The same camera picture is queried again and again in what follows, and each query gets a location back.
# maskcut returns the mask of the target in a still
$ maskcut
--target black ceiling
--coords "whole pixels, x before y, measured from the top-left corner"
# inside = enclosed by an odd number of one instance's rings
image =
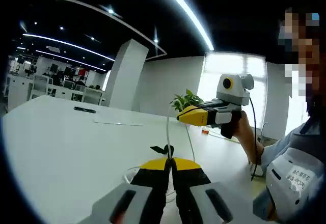
[[[69,42],[112,59],[120,46],[131,38],[149,48],[148,58],[162,54],[152,43],[134,31],[92,9],[63,0],[28,1],[30,2],[25,3],[27,7],[20,13],[20,20],[29,34]],[[151,40],[157,30],[158,44],[167,52],[166,58],[204,55],[209,51],[198,30],[174,0],[77,1],[97,8],[101,8],[100,5],[111,6],[123,21]],[[318,0],[185,1],[204,26],[216,51],[255,53],[266,56],[270,62],[281,63],[283,49],[277,45],[277,38],[279,22],[285,9],[302,1]],[[38,49],[58,54],[46,48],[53,46],[60,49],[61,53],[58,55],[105,70],[112,67],[113,62],[103,57],[66,44],[26,37],[23,33],[25,31],[17,23],[13,40],[17,46],[26,48],[24,53],[37,55],[35,50]]]

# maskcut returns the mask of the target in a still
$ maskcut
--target white pillar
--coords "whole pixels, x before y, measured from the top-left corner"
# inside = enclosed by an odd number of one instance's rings
[[[131,39],[122,44],[108,78],[104,106],[131,110],[148,48]]]

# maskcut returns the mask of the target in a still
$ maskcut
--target hand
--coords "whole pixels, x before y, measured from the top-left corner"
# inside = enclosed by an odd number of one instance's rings
[[[246,112],[241,111],[241,119],[233,132],[233,135],[240,141],[246,137],[254,138],[253,131],[249,125],[248,117]]]

